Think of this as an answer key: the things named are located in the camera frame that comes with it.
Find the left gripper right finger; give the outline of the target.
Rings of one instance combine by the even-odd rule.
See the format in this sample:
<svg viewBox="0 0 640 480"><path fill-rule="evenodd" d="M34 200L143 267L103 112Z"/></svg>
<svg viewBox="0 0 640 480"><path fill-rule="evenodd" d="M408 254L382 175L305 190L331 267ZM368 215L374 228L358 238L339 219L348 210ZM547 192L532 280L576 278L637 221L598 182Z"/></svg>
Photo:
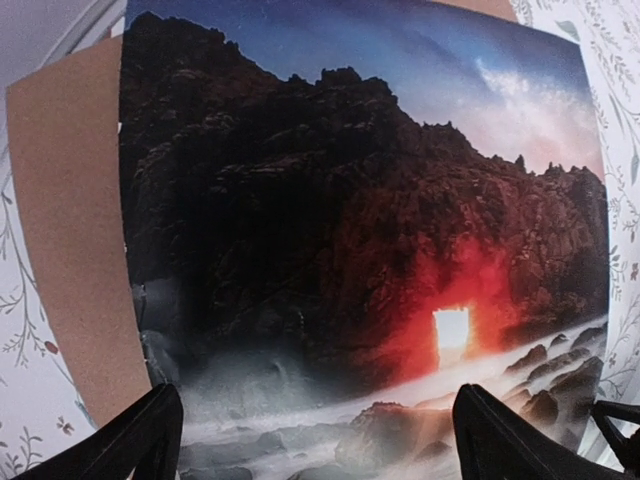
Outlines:
<svg viewBox="0 0 640 480"><path fill-rule="evenodd" d="M479 385L460 387L452 418L464 480L625 477L551 440Z"/></svg>

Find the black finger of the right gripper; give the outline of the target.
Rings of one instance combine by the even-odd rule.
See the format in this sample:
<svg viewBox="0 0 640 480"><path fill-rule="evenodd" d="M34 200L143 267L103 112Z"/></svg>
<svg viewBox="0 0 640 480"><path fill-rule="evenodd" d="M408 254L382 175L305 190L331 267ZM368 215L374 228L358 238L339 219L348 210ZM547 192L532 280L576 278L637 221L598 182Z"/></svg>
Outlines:
<svg viewBox="0 0 640 480"><path fill-rule="evenodd" d="M639 406L599 400L592 407L592 417L624 472L638 473L639 429L626 437L612 419L639 425Z"/></svg>

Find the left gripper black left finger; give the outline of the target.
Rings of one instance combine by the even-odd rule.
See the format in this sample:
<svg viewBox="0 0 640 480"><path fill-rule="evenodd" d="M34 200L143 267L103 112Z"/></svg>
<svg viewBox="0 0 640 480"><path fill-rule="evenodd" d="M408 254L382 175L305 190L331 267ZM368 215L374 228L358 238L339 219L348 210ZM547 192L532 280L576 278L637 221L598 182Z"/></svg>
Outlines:
<svg viewBox="0 0 640 480"><path fill-rule="evenodd" d="M96 433L22 473L23 480L174 479L183 427L176 387L153 387Z"/></svg>

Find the landscape photo print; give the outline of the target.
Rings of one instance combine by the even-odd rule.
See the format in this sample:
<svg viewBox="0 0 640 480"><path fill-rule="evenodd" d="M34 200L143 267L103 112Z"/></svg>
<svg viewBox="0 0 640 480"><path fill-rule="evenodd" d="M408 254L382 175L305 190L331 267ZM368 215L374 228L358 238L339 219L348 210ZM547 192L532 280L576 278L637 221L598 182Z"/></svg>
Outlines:
<svg viewBox="0 0 640 480"><path fill-rule="evenodd" d="M182 479L456 479L477 383L576 450L606 189L578 47L431 1L131 1L120 192Z"/></svg>

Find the brown cardboard backing board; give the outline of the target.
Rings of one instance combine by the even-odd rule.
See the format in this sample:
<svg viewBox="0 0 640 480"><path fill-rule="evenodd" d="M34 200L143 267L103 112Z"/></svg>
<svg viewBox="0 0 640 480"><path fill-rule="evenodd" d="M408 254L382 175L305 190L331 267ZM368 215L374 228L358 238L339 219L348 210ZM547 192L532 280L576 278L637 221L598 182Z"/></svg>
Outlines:
<svg viewBox="0 0 640 480"><path fill-rule="evenodd" d="M119 192L122 1L11 4L45 37L6 114L20 223L57 346L90 417L106 424L149 380L128 282Z"/></svg>

